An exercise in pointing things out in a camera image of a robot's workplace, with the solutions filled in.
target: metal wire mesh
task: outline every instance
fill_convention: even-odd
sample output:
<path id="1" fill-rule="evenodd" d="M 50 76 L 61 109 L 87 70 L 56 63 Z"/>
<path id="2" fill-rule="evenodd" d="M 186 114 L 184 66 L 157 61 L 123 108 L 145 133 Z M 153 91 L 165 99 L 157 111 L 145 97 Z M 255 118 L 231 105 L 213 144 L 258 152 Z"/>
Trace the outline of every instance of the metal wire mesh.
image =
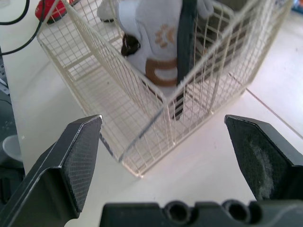
<path id="1" fill-rule="evenodd" d="M 50 26 L 44 22 L 40 44 L 84 113 L 103 115 L 102 138 L 133 174 L 145 173 L 244 91 L 292 2 L 234 1 L 242 7 L 220 0 L 210 18 L 197 16 L 193 69 L 169 98 L 120 55 L 120 28 L 96 16 L 101 1 L 81 0 L 74 6 L 63 1 L 67 14 Z M 178 108 L 182 115 L 175 119 Z"/>

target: white tabletop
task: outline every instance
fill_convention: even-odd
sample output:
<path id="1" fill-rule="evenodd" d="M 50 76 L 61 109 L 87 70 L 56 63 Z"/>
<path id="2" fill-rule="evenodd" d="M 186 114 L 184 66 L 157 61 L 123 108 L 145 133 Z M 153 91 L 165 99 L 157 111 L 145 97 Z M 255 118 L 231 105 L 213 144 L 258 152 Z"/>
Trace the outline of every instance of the white tabletop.
<path id="1" fill-rule="evenodd" d="M 34 16 L 36 4 L 37 0 L 31 0 L 28 15 L 18 25 L 0 27 L 3 51 L 19 46 L 31 36 L 38 23 Z M 14 8 L 11 6 L 5 11 L 10 9 L 15 13 L 9 18 L 10 15 L 2 14 L 0 9 L 0 21 L 17 17 L 23 8 L 17 4 Z M 26 49 L 5 56 L 4 64 L 24 166 L 28 172 L 38 157 L 58 139 L 65 126 L 84 115 L 36 40 Z M 182 200 L 188 205 L 210 200 L 221 203 L 230 198 L 244 203 L 253 200 L 223 123 L 226 114 L 266 121 L 303 152 L 303 140 L 245 92 L 167 155 L 143 179 L 128 173 L 100 143 L 83 212 L 79 219 L 66 226 L 97 227 L 102 207 L 110 201 L 155 201 L 163 206 L 171 200 Z"/>

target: brown strap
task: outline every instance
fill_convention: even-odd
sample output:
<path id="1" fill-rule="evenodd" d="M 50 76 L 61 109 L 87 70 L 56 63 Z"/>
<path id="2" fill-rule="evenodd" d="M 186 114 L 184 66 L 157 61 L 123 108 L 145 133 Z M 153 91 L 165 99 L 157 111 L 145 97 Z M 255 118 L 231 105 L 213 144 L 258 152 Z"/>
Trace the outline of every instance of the brown strap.
<path id="1" fill-rule="evenodd" d="M 163 80 L 157 77 L 155 70 L 172 70 L 177 67 L 177 59 L 171 61 L 155 61 L 147 59 L 146 61 L 146 77 L 155 85 L 161 87 L 172 87 L 177 84 L 177 76 L 175 79 Z"/>

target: white plush toy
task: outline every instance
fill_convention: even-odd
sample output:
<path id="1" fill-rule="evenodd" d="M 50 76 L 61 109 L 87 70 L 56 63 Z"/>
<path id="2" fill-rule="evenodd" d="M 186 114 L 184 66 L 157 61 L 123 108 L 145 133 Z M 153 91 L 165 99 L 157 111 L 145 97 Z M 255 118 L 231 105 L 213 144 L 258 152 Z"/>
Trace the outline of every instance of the white plush toy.
<path id="1" fill-rule="evenodd" d="M 116 2 L 116 17 L 121 29 L 141 45 L 127 60 L 165 96 L 169 96 L 177 85 L 177 33 L 181 9 L 182 0 Z M 212 1 L 197 0 L 197 11 L 202 18 L 209 17 L 214 11 Z"/>

